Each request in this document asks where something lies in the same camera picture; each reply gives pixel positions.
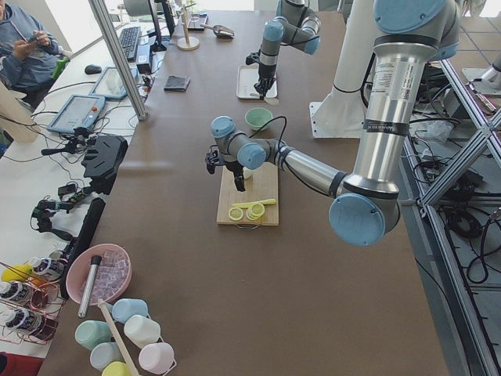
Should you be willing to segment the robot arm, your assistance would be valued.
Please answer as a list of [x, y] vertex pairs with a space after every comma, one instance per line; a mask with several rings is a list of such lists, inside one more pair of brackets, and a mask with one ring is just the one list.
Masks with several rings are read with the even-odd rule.
[[394, 175], [424, 66], [455, 54], [461, 6], [459, 1], [375, 2], [380, 30], [373, 44], [375, 77], [352, 172], [317, 161], [281, 139], [249, 136], [227, 116], [211, 123], [214, 145], [205, 157], [207, 170], [226, 167], [236, 188], [244, 191], [245, 169], [264, 163], [288, 169], [312, 190], [332, 198], [329, 221], [340, 239], [355, 246], [378, 242], [399, 220]]
[[292, 46], [314, 55], [320, 45], [321, 20], [304, 1], [278, 1], [275, 17], [263, 30], [260, 49], [246, 57], [246, 65], [258, 64], [254, 84], [259, 99], [264, 99], [275, 83], [281, 46]]

